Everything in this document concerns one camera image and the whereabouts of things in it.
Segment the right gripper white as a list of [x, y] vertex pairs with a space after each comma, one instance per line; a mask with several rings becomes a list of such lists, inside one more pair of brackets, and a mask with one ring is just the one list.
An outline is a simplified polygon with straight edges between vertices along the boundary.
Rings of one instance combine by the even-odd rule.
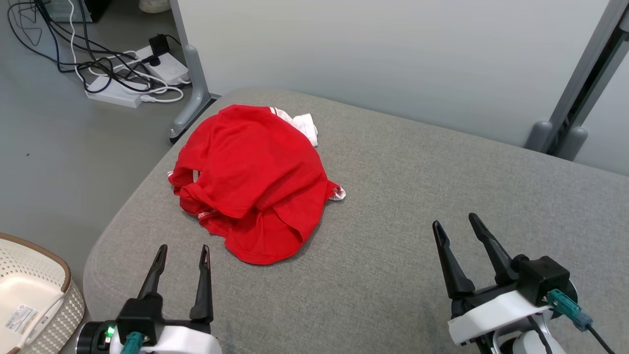
[[442, 224], [432, 223], [434, 240], [442, 268], [452, 318], [448, 332], [454, 344], [478, 347], [554, 347], [557, 341], [548, 328], [555, 315], [547, 295], [530, 301], [515, 282], [519, 275], [512, 269], [512, 258], [476, 213], [469, 213], [473, 231], [485, 247], [494, 269], [497, 285], [475, 291], [450, 249], [450, 240]]

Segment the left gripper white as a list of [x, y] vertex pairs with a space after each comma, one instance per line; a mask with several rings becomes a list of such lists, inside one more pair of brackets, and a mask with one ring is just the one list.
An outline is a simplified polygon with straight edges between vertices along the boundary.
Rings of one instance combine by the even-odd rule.
[[[160, 276], [166, 267], [167, 245], [162, 244], [149, 268], [140, 289], [138, 299], [156, 294]], [[190, 310], [191, 321], [158, 321], [162, 329], [155, 345], [144, 343], [136, 354], [222, 354], [219, 340], [203, 324], [214, 320], [213, 289], [211, 284], [211, 262], [209, 246], [203, 245], [199, 260], [199, 280], [195, 304]]]

